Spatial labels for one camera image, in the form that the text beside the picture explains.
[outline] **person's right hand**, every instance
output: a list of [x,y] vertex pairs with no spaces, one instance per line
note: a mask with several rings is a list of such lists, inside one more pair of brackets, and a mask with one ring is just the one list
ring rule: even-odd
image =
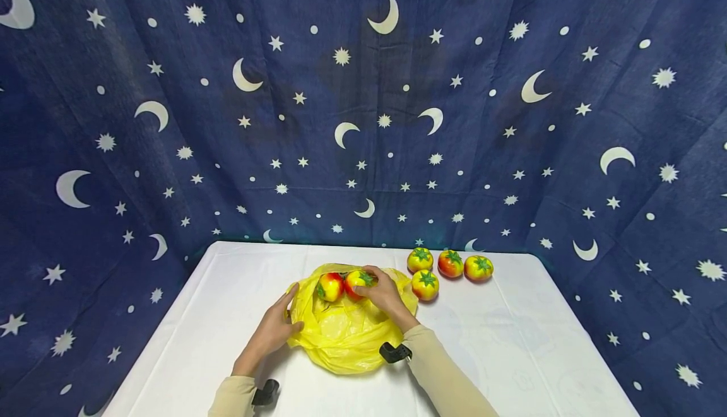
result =
[[359,294],[359,296],[368,297],[379,310],[387,313],[388,317],[391,318],[402,332],[419,326],[419,321],[412,316],[411,312],[406,308],[405,303],[401,300],[394,280],[382,269],[375,266],[365,266],[363,270],[374,275],[378,279],[378,283],[371,288],[354,286],[353,292]]

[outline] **long sleeve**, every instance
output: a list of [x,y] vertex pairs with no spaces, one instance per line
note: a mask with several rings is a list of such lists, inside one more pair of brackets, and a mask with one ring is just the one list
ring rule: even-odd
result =
[[441,417],[497,417],[482,392],[447,355],[434,331],[416,326],[403,341],[411,350],[411,372]]
[[252,398],[256,390],[254,378],[225,378],[217,389],[207,417],[252,417]]

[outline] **hand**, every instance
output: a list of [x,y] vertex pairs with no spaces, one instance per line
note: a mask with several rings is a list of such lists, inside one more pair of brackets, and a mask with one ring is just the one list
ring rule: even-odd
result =
[[371,288],[354,286],[353,292],[359,294],[359,296],[368,297],[379,310],[387,313],[388,317],[391,318],[402,332],[419,326],[420,323],[417,321],[417,318],[412,316],[411,312],[406,308],[405,303],[401,300],[394,280],[382,269],[375,266],[365,266],[363,270],[375,275],[378,283]]
[[291,324],[285,316],[288,305],[297,292],[298,283],[268,308],[247,346],[235,361],[232,375],[252,376],[266,355],[280,349],[288,338],[302,330],[302,321]]

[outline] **tomato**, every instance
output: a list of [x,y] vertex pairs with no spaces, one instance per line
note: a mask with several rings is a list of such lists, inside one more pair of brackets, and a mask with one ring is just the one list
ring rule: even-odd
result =
[[374,285],[374,277],[364,272],[363,269],[354,270],[353,272],[346,275],[346,279],[343,282],[343,287],[346,290],[348,297],[354,302],[360,300],[362,297],[359,294],[353,292],[354,286],[365,286],[371,288]]
[[419,272],[419,270],[430,270],[434,264],[434,256],[428,249],[413,249],[408,258],[406,258],[406,268],[411,273]]
[[439,273],[447,278],[458,278],[462,275],[464,264],[458,252],[454,250],[445,250],[439,255]]
[[439,294],[439,279],[431,270],[419,270],[411,278],[411,290],[420,300],[431,301]]
[[464,261],[464,275],[472,281],[485,281],[494,271],[492,261],[485,256],[474,255]]
[[343,296],[343,277],[338,273],[322,274],[316,286],[317,294],[326,302],[335,302]]

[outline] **person's left hand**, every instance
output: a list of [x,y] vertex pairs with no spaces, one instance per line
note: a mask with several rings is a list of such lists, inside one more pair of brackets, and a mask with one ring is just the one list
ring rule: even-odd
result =
[[247,346],[235,361],[232,375],[252,376],[266,355],[280,349],[288,338],[302,330],[302,321],[291,324],[286,318],[288,305],[297,292],[298,283],[268,308]]

